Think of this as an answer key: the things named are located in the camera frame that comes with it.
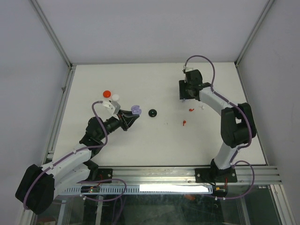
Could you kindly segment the white round charging case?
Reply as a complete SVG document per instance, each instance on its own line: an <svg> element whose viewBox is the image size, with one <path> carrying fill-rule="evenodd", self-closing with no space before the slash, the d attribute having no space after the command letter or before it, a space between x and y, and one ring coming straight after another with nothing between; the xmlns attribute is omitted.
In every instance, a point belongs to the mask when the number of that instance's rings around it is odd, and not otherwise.
<svg viewBox="0 0 300 225"><path fill-rule="evenodd" d="M112 95L112 101L118 102L119 99L120 99L120 96L119 96L118 94L113 94L113 95Z"/></svg>

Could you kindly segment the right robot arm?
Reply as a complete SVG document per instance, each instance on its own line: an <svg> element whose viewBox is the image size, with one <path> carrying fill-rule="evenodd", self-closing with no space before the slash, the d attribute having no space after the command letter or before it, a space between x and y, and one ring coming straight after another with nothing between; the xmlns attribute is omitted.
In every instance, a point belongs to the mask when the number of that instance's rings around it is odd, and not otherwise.
<svg viewBox="0 0 300 225"><path fill-rule="evenodd" d="M209 82L203 82L199 70L184 72L185 78L179 81L180 99L195 99L205 103L221 117L220 133L223 143L218 154L212 159L208 169L196 169L197 183L237 182L233 177L233 160L239 150L250 144L256 136L256 127L251 106L248 103L234 104L212 90Z"/></svg>

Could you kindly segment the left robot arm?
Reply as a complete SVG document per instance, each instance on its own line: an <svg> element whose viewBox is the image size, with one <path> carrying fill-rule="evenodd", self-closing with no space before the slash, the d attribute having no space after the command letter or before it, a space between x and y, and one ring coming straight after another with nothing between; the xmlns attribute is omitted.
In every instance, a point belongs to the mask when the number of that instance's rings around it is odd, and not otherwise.
<svg viewBox="0 0 300 225"><path fill-rule="evenodd" d="M90 118L83 138L71 151L55 161L41 166L32 164L26 169L15 197L25 210L39 215L69 186L95 181L98 165L91 159L108 143L109 134L118 128L127 131L141 113L139 106L134 105L130 111L118 110L106 121L97 115Z"/></svg>

